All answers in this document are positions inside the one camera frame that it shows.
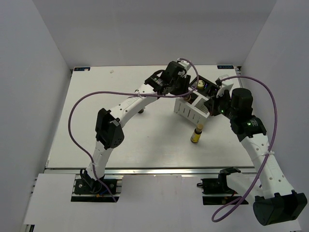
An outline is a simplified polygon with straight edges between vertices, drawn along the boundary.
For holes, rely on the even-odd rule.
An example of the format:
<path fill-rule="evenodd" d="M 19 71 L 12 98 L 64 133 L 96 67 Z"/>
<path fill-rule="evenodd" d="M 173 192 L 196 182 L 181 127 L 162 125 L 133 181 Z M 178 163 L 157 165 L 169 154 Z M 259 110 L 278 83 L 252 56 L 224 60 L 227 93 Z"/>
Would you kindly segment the small gold-cap brown bottle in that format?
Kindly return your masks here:
<path fill-rule="evenodd" d="M 201 134 L 202 134 L 202 131 L 203 131 L 203 125 L 202 124 L 197 124 L 190 140 L 192 143 L 198 143 L 199 142 L 199 139 L 201 137 Z"/>

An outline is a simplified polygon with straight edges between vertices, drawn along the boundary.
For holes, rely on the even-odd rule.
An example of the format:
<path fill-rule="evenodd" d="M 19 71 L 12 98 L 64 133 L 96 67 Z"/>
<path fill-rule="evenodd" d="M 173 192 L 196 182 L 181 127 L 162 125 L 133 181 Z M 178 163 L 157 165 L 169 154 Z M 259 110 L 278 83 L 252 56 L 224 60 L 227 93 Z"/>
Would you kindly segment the small black-lid pepper jar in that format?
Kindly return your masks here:
<path fill-rule="evenodd" d="M 186 97 L 183 98 L 184 101 L 190 102 L 191 100 L 191 95 L 187 95 Z"/>

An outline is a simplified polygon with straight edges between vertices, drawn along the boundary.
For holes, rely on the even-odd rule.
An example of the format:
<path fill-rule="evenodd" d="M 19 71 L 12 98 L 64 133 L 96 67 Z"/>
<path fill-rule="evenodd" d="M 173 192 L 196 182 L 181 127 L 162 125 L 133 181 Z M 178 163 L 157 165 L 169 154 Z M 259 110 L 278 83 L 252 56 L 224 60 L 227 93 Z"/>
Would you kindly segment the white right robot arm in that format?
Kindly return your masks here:
<path fill-rule="evenodd" d="M 238 168 L 231 167 L 219 172 L 217 187 L 225 193 L 234 190 L 252 204 L 254 215 L 263 226 L 295 220 L 308 200 L 285 178 L 271 152 L 263 122 L 253 115 L 252 103 L 252 93 L 245 88 L 220 89 L 204 103 L 211 116 L 229 119 L 231 130 L 257 171 L 255 179 L 261 183 L 257 187 Z"/>

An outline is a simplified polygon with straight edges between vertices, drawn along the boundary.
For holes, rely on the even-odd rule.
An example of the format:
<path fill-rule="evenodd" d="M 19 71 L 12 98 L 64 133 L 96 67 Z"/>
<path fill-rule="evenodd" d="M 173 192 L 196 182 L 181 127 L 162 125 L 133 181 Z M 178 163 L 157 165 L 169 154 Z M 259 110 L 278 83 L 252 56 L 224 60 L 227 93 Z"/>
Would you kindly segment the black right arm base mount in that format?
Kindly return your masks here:
<path fill-rule="evenodd" d="M 247 177 L 240 169 L 229 167 L 222 169 L 217 178 L 202 178 L 196 184 L 197 188 L 202 189 L 203 205 L 225 205 L 239 197 L 239 194 L 227 184 L 227 176 L 232 174 L 242 174 L 242 177 Z"/>

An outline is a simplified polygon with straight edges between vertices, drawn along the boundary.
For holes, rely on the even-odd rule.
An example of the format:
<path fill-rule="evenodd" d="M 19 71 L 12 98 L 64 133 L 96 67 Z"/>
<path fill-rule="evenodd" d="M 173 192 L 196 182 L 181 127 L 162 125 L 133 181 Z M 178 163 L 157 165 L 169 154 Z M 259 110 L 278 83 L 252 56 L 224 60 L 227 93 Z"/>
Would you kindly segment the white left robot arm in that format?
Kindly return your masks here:
<path fill-rule="evenodd" d="M 191 76 L 187 74 L 192 65 L 184 60 L 170 62 L 166 69 L 158 70 L 128 98 L 110 110 L 98 112 L 95 132 L 96 144 L 91 163 L 86 169 L 85 187 L 92 193 L 101 190 L 105 168 L 114 148 L 124 140 L 123 127 L 140 110 L 159 98 L 186 96 Z"/>

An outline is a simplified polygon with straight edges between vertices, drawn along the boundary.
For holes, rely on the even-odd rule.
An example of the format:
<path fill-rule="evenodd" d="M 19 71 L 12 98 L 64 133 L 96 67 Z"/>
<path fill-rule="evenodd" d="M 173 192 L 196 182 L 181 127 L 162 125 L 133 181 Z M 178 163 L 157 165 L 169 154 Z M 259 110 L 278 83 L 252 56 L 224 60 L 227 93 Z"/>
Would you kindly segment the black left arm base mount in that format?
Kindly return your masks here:
<path fill-rule="evenodd" d="M 92 179 L 86 169 L 81 169 L 76 176 L 71 202 L 80 203 L 115 203 L 119 200 L 121 193 L 120 179 L 105 179 L 102 177 L 101 184 L 98 180 Z"/>

